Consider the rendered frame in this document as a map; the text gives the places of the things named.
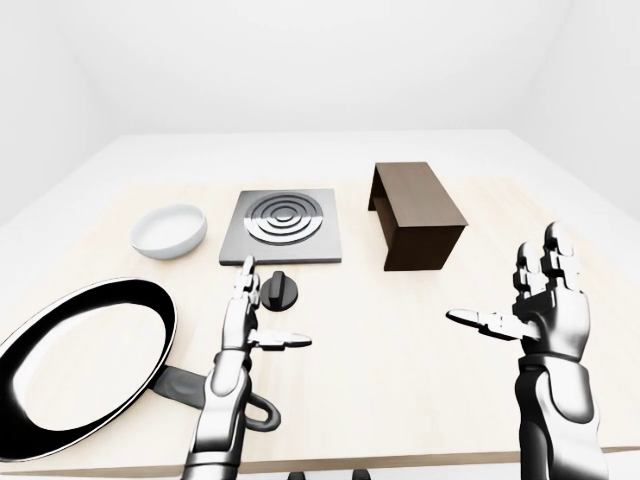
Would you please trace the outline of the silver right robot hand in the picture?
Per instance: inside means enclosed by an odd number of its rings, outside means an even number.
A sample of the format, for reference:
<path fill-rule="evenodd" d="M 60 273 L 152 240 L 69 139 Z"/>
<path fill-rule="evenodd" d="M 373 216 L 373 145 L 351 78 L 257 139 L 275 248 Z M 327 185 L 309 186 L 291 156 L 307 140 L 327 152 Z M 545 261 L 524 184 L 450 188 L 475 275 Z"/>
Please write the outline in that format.
<path fill-rule="evenodd" d="M 526 354 L 578 362 L 590 333 L 590 310 L 580 289 L 580 266 L 570 237 L 553 222 L 544 232 L 543 255 L 520 245 L 512 280 L 517 296 L 506 313 L 451 309 L 446 317 L 500 340 L 518 340 Z"/>

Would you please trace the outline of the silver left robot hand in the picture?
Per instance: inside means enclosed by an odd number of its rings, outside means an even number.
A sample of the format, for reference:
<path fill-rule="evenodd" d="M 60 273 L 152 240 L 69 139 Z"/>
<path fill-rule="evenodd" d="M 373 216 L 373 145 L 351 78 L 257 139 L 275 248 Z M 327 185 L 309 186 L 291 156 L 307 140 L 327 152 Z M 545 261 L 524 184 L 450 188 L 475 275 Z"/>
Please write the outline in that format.
<path fill-rule="evenodd" d="M 255 268 L 255 257 L 248 255 L 225 313 L 222 349 L 250 352 L 257 347 L 264 351 L 284 351 L 310 346 L 312 339 L 306 335 L 259 329 L 256 311 L 260 305 L 261 282 Z"/>

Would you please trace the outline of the round black stove knob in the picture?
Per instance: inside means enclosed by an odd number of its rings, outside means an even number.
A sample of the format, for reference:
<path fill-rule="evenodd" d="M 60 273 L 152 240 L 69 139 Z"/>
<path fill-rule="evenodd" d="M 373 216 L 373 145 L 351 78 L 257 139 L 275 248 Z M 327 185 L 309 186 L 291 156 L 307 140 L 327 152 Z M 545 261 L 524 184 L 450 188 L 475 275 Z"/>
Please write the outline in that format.
<path fill-rule="evenodd" d="M 262 305 L 269 311 L 282 312 L 291 308 L 298 299 L 296 282 L 283 271 L 275 271 L 260 290 Z"/>

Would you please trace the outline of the flat grey stove plate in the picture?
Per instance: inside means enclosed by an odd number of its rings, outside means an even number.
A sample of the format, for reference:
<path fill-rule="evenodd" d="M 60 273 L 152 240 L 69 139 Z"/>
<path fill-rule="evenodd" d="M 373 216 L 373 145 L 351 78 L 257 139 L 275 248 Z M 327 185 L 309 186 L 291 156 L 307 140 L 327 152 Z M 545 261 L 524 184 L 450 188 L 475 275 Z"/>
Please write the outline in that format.
<path fill-rule="evenodd" d="M 219 263 L 240 265 L 249 255 L 259 265 L 339 263 L 342 248 L 334 191 L 242 191 Z"/>

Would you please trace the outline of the white ceramic bowl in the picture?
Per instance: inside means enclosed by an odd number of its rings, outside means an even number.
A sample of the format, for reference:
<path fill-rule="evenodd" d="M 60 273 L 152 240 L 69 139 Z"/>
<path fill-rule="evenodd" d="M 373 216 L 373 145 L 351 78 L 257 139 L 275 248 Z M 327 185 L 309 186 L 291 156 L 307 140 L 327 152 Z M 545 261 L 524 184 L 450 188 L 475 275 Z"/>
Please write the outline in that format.
<path fill-rule="evenodd" d="M 137 220 L 130 231 L 129 243 L 147 258 L 177 259 L 201 244 L 207 227 L 200 208 L 171 204 L 154 209 Z"/>

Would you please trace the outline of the black frying pan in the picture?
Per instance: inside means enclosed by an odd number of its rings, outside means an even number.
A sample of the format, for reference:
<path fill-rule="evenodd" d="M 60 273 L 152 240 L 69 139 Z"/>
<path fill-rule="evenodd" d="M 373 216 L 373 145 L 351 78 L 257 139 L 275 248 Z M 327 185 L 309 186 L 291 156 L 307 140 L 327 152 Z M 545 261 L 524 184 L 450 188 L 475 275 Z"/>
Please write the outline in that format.
<path fill-rule="evenodd" d="M 117 434 L 137 448 L 185 445 L 205 381 L 169 365 L 176 330 L 172 297 L 142 279 L 100 282 L 37 313 L 0 345 L 0 461 Z M 244 431 L 280 422 L 251 383 L 244 414 Z"/>

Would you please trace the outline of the dark brown wooden stand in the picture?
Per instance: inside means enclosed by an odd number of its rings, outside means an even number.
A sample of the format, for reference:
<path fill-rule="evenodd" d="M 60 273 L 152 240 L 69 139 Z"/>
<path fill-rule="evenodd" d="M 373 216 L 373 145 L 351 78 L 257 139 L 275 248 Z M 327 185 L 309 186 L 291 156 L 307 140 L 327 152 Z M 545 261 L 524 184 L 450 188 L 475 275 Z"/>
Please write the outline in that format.
<path fill-rule="evenodd" d="M 386 241 L 386 271 L 442 269 L 468 225 L 426 162 L 377 163 L 368 209 Z"/>

